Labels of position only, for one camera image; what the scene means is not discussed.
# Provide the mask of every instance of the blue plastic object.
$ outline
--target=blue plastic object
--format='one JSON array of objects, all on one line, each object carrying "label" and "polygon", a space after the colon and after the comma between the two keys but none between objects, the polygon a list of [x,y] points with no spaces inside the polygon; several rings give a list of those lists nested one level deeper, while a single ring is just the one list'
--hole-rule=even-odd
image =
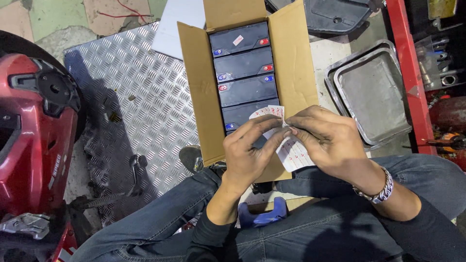
[{"label": "blue plastic object", "polygon": [[260,228],[286,218],[287,203],[283,197],[276,197],[272,211],[254,215],[249,212],[247,203],[243,202],[238,206],[238,217],[241,228]]}]

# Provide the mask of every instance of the battery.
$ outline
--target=battery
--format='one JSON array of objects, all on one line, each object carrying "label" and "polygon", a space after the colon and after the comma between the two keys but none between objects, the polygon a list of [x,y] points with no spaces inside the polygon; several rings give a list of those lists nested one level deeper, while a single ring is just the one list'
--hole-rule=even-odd
[{"label": "battery", "polygon": [[275,74],[222,83],[218,88],[221,107],[278,97]]},{"label": "battery", "polygon": [[213,57],[270,46],[267,22],[211,34],[210,44]]},{"label": "battery", "polygon": [[270,47],[215,58],[213,64],[218,83],[275,72]]},{"label": "battery", "polygon": [[[233,132],[234,131],[228,131],[226,133],[226,135],[228,136],[228,135],[232,134]],[[260,138],[256,142],[253,143],[253,147],[256,147],[256,148],[260,149],[265,145],[265,142],[267,142],[267,138],[265,138],[265,136],[260,136]]]},{"label": "battery", "polygon": [[280,102],[277,98],[275,98],[222,108],[225,131],[229,132],[238,129],[242,124],[246,123],[249,120],[249,116],[252,113],[269,105],[280,105]]}]

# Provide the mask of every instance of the cardboard box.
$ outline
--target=cardboard box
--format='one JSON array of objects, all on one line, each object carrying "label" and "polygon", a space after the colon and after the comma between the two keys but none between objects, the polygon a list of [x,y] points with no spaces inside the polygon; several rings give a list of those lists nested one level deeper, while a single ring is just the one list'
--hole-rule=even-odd
[{"label": "cardboard box", "polygon": [[[209,34],[268,21],[280,104],[285,117],[319,104],[302,0],[267,17],[264,0],[204,0],[207,30],[178,22],[204,165],[225,159],[221,108]],[[275,154],[256,182],[290,179]]]}]

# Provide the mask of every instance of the sticker sheet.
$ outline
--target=sticker sheet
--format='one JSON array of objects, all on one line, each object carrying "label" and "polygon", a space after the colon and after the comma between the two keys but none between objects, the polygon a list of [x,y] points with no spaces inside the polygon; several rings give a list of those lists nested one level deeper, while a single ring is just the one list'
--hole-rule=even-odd
[{"label": "sticker sheet", "polygon": [[[285,107],[283,106],[270,105],[268,107],[264,107],[254,112],[249,117],[249,119],[260,117],[266,114],[272,114],[281,117],[283,119],[283,127],[288,126],[285,123]],[[264,133],[265,138],[269,139],[277,130],[277,128],[274,128],[270,131],[267,131]],[[289,137],[285,138],[276,152],[283,166],[288,172],[292,172],[305,166],[315,165],[309,158],[308,151],[304,145],[294,135],[290,135]]]}]

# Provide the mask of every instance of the finger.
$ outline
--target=finger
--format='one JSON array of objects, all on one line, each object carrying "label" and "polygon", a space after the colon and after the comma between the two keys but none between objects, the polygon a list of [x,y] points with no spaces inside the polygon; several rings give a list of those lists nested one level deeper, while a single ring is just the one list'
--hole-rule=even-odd
[{"label": "finger", "polygon": [[243,144],[245,147],[251,148],[253,143],[256,142],[265,132],[272,128],[282,127],[282,125],[283,121],[281,119],[269,119],[264,122],[256,123],[238,139],[238,142]]},{"label": "finger", "polygon": [[306,147],[312,161],[320,160],[328,155],[316,137],[301,129],[291,127],[291,130],[292,134]]},{"label": "finger", "polygon": [[263,116],[260,116],[260,117],[256,117],[256,118],[253,118],[253,119],[250,119],[249,121],[247,121],[246,123],[244,123],[242,126],[240,126],[233,134],[229,135],[229,136],[233,136],[232,137],[232,140],[233,141],[236,141],[238,140],[240,137],[244,136],[244,134],[246,134],[246,132],[252,128],[252,126],[254,126],[255,124],[257,123],[261,123],[261,122],[264,122],[264,121],[267,121],[269,119],[280,119],[280,117],[278,116],[275,116],[275,115],[272,115],[272,114],[266,114],[266,115],[263,115]]},{"label": "finger", "polygon": [[319,120],[333,122],[337,124],[349,124],[352,118],[342,117],[332,111],[318,105],[311,105],[308,108],[298,112],[296,117],[312,117]]},{"label": "finger", "polygon": [[280,131],[275,132],[264,144],[262,149],[258,150],[259,153],[259,163],[266,166],[270,162],[273,154],[283,142],[283,140],[291,134],[291,129],[289,127],[282,128]]},{"label": "finger", "polygon": [[332,140],[338,134],[341,124],[314,119],[312,117],[290,117],[286,123],[297,128],[306,129],[311,133]]}]

